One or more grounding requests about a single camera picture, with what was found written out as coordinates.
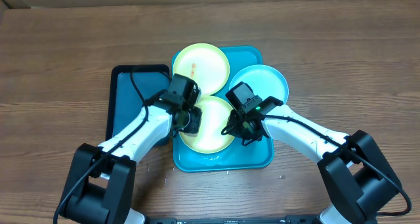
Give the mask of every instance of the wire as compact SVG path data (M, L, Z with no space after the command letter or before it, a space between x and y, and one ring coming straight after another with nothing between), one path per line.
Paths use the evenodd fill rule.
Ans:
M256 120L256 119L264 120L265 118L273 118L273 119L287 120L289 122L294 122L294 123L297 123L297 124L305 127L306 129L308 129L309 131L311 131L314 134L318 135L319 137L321 137L325 141L327 141L327 142L329 142L329 143L331 143L331 144L339 147L339 149L341 149L341 150L344 150L344 152L346 152L348 155L350 155L351 157L353 157L356 160L361 161L365 166L367 166L368 168L372 169L374 172L378 173L385 180L387 180L404 197L404 200L407 203L407 208L404 211L400 211L400 212L378 212L376 214L377 216L394 216L394 217L396 217L396 216L406 215L407 213L409 213L411 211L411 207L412 207L411 200L410 200L408 194L402 189L402 187L400 187L399 185L397 185L392 179L390 179L382 171L379 171L375 166L373 166L372 164L370 164L368 161L366 161L365 159L363 159L361 156L357 155L351 149L348 149L346 146L344 146L344 145L342 145L342 144L334 141L333 139L329 138L327 135L324 135L323 133L317 131L316 129L314 129L310 125L308 125L308 124L306 124L304 122L301 122L300 120L296 120L296 119L291 118L291 117L275 116L275 115L253 116L253 117L246 118L246 119L244 118L244 119L239 120L239 121L237 121L235 123L228 124L225 128L223 128L222 135L229 134L229 132L231 132L231 130L233 130L236 126L242 124L243 122L250 122L251 120Z
M52 218L52 222L54 224L57 224L58 214L60 213L61 209L64 207L65 203L67 203L67 201L70 199L70 197L72 196L72 194L74 193L74 191L78 188L78 186L80 186L80 184L82 182L84 182L84 180L86 179L86 177L88 177L89 174L92 173L92 171L96 167L98 167L105 159L107 159L107 157L109 157L111 155L111 153L113 153L115 150L117 150L122 144L124 144L135 133L137 133L137 131L139 131L141 129L141 127L147 122L147 119L148 119L148 116L149 116L149 109L148 109L148 107L146 105L146 101L144 100L144 97L142 96L140 90L138 90L138 87L136 85L136 82L134 81L133 72L135 71L135 69L136 68L134 68L133 71L130 72L130 80L131 80L131 83L133 84L133 87L134 87L135 91L137 92L138 96L140 97L140 100L143 102L144 109L146 111L145 116L144 116L142 122L130 134L128 134L126 137L124 137L122 140L120 140L116 145L114 145L109 151L107 151L104 155L102 155L94 164L92 164L89 167L89 169L85 172L85 174L83 174L83 176L80 177L80 179L74 184L74 186L70 189L70 191L63 198L63 200L61 201L61 203L59 203L57 209L55 210L54 216Z

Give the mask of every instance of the light green plate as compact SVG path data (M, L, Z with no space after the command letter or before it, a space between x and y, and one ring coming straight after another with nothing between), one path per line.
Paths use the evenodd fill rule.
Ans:
M196 106L201 109L201 124L197 134L180 133L182 141L192 150L204 154L219 152L234 140L231 135L222 135L221 131L228 123L232 106L215 96L204 96Z
M226 55L218 47L206 43L184 48L173 64L173 73L193 79L202 95L212 95L222 89L229 72Z

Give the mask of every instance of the black bracket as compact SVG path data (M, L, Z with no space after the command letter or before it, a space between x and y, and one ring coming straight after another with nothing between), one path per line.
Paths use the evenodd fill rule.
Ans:
M317 215L287 215L285 224L321 224Z
M88 144L76 150L60 201L103 154L100 148ZM110 175L106 189L90 183L87 177L60 210L60 215L82 224L123 224L131 207L135 171L136 162L129 157L111 155L90 174L95 178L101 173Z
M274 97L262 100L244 82L240 82L231 88L226 93L226 98L234 109L229 115L227 125L229 127L225 127L222 134L226 133L241 138L243 146L247 146L254 141L261 141L263 136L268 137L261 118L276 106L283 105L282 101Z
M401 186L400 180L372 136L357 131L345 139L346 149L353 150ZM398 194L398 190L367 166L363 166L352 175L346 166L350 161L360 163L338 148L334 152L326 152L318 162L329 198L349 222L359 224L375 221L376 213Z

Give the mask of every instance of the plate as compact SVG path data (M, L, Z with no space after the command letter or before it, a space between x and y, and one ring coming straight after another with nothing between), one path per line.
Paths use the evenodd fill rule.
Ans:
M173 73L193 79L202 95L212 95L222 89L229 72L226 55L218 47L206 43L184 48L173 64Z
M182 141L192 150L203 154L222 151L234 140L231 135L221 134L228 123L232 106L215 96L202 97L196 106L203 112L199 131L195 135L180 132Z
M271 66L258 64L240 70L230 82L229 89L241 81L247 83L254 94L260 96L262 100L273 96L285 104L289 97L289 86L286 79Z

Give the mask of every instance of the light blue plate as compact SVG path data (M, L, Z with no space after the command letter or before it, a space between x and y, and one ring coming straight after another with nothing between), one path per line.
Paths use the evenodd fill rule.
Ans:
M230 82L229 89L240 82L247 83L255 95L262 100L273 96L285 104L289 97L289 86L284 76L271 66L257 64L239 71Z
M252 46L221 47L230 65L230 75L226 85L217 93L227 101L224 96L229 91L229 85L234 76L242 69L262 64L260 52ZM172 65L178 53L172 59ZM242 140L235 138L232 143L220 152L213 154L200 154L188 148L180 138L173 139L173 160L182 171L220 171L229 169L263 168L274 157L274 144L272 139L262 138L248 146L242 146Z

